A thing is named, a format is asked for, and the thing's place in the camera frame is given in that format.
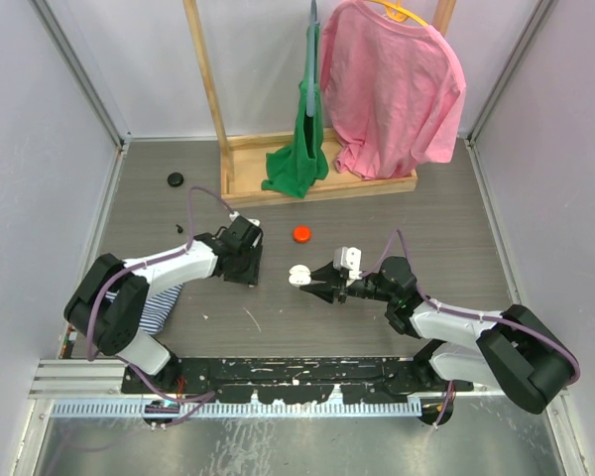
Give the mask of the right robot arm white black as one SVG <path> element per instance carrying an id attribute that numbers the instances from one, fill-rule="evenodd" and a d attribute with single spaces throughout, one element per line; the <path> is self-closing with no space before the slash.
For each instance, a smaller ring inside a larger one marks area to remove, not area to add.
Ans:
<path id="1" fill-rule="evenodd" d="M 481 384 L 538 415 L 578 380 L 577 359 L 527 307 L 485 312 L 449 306 L 419 290 L 406 258 L 390 256 L 368 273 L 360 270 L 357 254 L 343 248 L 315 271 L 295 265 L 289 282 L 329 303 L 384 302 L 385 317 L 397 333 L 429 343 L 416 355 L 416 381 L 424 389 L 438 390 L 447 381 Z"/>

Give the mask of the orange earbud case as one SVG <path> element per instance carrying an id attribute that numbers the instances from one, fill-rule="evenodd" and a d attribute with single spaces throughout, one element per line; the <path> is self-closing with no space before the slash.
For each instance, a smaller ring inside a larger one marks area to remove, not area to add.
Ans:
<path id="1" fill-rule="evenodd" d="M 312 236 L 311 229 L 308 226 L 300 225 L 294 228 L 293 238 L 297 243 L 307 243 Z"/>

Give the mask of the white earbud case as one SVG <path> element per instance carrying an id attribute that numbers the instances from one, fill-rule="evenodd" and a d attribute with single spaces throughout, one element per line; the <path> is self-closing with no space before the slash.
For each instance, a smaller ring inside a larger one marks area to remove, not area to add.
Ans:
<path id="1" fill-rule="evenodd" d="M 289 270 L 289 283 L 296 288 L 311 283 L 310 269 L 305 265 L 294 265 Z"/>

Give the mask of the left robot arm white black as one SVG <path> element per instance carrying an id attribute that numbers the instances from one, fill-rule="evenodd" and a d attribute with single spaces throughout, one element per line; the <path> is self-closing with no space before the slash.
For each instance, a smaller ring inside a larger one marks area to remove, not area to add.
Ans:
<path id="1" fill-rule="evenodd" d="M 216 233 L 202 233 L 187 245 L 122 261 L 108 253 L 91 265 L 64 311 L 64 319 L 90 339 L 91 349 L 120 358 L 143 375 L 157 393 L 166 393 L 181 375 L 179 358 L 141 327 L 154 312 L 148 302 L 164 305 L 181 286 L 221 278 L 248 287 L 258 285 L 263 230 L 258 220 L 237 213 Z"/>

